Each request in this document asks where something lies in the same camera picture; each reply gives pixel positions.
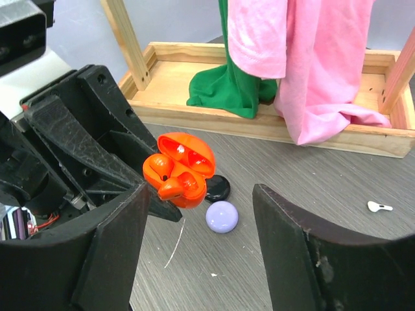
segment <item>wooden box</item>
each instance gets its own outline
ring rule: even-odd
[[[152,42],[141,53],[122,0],[101,2],[130,69],[119,87],[143,122],[292,143],[273,105],[259,105],[254,119],[186,106],[192,77],[226,63],[223,44]],[[393,128],[352,124],[313,146],[405,157],[415,145],[414,69],[415,30],[402,52],[367,50],[354,103],[381,112]]]

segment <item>orange case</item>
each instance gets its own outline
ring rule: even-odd
[[[187,133],[158,137],[160,154],[143,164],[144,178],[158,190],[163,201],[184,209],[198,206],[206,195],[206,178],[215,173],[215,156],[203,140]]]

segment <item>earbud case lid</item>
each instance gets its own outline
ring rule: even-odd
[[[188,133],[166,133],[158,137],[157,146],[161,153],[204,178],[211,178],[215,174],[213,151],[198,137]]]

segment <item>white robot part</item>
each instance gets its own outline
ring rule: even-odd
[[[0,78],[0,111],[9,120],[23,110],[20,100],[71,70],[50,48],[34,62]]]

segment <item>purple circle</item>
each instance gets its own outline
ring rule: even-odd
[[[228,233],[238,223],[238,210],[227,201],[218,201],[210,205],[206,211],[207,226],[216,233]]]

